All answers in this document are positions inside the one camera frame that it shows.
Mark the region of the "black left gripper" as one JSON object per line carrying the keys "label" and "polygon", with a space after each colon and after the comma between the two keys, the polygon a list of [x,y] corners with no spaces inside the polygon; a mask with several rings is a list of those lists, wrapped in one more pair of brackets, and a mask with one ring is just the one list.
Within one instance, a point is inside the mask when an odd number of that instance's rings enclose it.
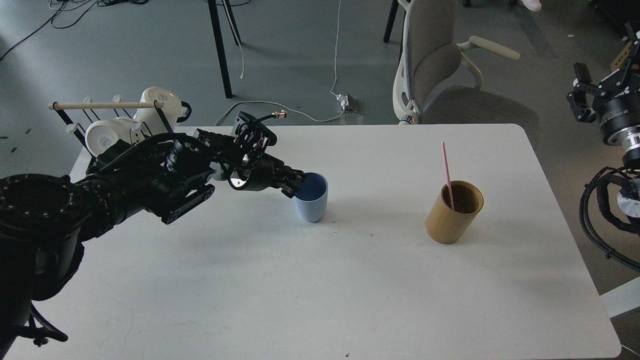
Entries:
{"label": "black left gripper", "polygon": [[227,180],[236,191],[259,192],[267,188],[280,189],[287,198],[293,198],[306,179],[302,170],[285,165],[282,160],[263,153],[251,170],[236,170]]}

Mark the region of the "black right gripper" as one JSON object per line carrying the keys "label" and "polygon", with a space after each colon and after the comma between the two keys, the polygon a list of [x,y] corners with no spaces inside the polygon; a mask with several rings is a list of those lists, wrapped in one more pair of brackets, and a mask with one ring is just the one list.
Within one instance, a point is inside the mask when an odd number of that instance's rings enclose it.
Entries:
{"label": "black right gripper", "polygon": [[640,23],[630,21],[625,25],[628,41],[634,41],[630,55],[620,70],[602,79],[598,86],[592,84],[590,71],[585,63],[573,65],[575,79],[573,91],[566,100],[576,121],[599,121],[602,141],[608,146],[639,146],[639,87],[637,77],[630,75],[624,84],[624,75],[638,72],[640,68]]}

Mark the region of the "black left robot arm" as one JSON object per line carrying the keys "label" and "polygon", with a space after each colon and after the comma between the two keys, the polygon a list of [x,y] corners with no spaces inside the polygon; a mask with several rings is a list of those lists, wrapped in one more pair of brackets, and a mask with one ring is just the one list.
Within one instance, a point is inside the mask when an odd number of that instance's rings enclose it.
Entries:
{"label": "black left robot arm", "polygon": [[213,180],[237,191],[298,193],[306,174],[266,153],[277,143],[263,118],[246,112],[231,134],[165,132],[95,156],[86,177],[28,173],[2,178],[0,208],[1,355],[18,337],[43,346],[68,337],[34,306],[78,271],[83,243],[147,211],[171,224],[208,200]]}

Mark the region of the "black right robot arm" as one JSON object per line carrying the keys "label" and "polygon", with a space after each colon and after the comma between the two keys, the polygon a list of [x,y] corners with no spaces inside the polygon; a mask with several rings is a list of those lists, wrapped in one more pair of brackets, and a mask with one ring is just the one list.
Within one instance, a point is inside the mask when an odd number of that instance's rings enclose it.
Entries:
{"label": "black right robot arm", "polygon": [[622,167],[604,167],[585,185],[579,202],[579,221],[588,239],[606,258],[639,270],[639,262],[608,244],[595,230],[589,214],[592,194],[601,216],[620,231],[638,235],[640,170],[639,23],[627,22],[628,52],[617,59],[615,70],[599,84],[592,84],[588,67],[575,63],[573,90],[567,102],[574,118],[582,123],[597,122],[602,141],[623,150]]}

